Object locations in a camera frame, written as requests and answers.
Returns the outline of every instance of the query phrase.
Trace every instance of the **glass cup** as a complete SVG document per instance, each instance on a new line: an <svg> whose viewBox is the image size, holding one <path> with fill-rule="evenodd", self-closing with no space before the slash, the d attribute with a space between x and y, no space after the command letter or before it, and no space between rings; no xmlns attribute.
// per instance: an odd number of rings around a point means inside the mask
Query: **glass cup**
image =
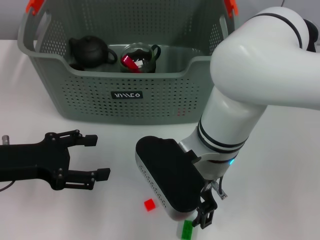
<svg viewBox="0 0 320 240"><path fill-rule="evenodd" d="M155 73L156 61L160 55L161 48L156 44L151 47L141 42L130 44L123 49L119 59L120 71L122 73ZM126 56L133 60L138 67L137 70L133 70L123 64L122 59Z"/></svg>

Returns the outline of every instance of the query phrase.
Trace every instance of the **red cube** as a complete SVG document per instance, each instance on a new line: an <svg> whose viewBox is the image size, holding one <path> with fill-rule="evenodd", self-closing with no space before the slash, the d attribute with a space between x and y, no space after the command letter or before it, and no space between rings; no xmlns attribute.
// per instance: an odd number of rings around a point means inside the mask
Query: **red cube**
<svg viewBox="0 0 320 240"><path fill-rule="evenodd" d="M156 208L155 202L152 199L145 201L144 206L148 212Z"/></svg>

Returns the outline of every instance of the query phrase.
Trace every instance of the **gray plastic basket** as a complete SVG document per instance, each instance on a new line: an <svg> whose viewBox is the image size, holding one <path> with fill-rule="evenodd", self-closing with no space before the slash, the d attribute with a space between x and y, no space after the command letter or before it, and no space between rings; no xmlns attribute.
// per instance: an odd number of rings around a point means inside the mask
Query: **gray plastic basket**
<svg viewBox="0 0 320 240"><path fill-rule="evenodd" d="M60 114L80 121L197 122L213 88L210 56L234 30L223 0L45 0L32 12L23 17L18 46ZM117 64L71 68L69 39L87 35L103 39L118 56L131 43L160 45L156 73L120 73ZM111 94L132 91L143 98Z"/></svg>

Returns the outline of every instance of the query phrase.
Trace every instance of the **basket logo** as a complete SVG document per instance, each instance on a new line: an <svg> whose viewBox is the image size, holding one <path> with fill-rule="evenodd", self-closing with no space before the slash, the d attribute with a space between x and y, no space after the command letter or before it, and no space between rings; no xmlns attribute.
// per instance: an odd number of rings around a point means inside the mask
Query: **basket logo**
<svg viewBox="0 0 320 240"><path fill-rule="evenodd" d="M112 99L143 99L142 91L112 91Z"/></svg>

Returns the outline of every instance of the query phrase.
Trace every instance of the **robotic arm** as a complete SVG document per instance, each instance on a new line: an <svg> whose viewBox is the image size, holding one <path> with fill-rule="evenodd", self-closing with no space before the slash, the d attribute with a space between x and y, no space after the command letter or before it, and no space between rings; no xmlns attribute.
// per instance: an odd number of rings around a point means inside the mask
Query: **robotic arm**
<svg viewBox="0 0 320 240"><path fill-rule="evenodd" d="M69 170L70 154L73 146L93 147L97 135L83 136L79 130L62 133L48 132L44 140L36 144L10 145L9 136L2 137L0 145L0 182L42 179L53 190L94 189L95 182L107 181L110 168L95 171Z"/></svg>
<svg viewBox="0 0 320 240"><path fill-rule="evenodd" d="M214 50L214 88L194 132L179 144L152 136L137 143L136 162L171 218L197 210L193 226L211 224L211 188L227 196L222 177L268 105L320 109L320 55L308 44L306 22L294 11L258 13Z"/></svg>

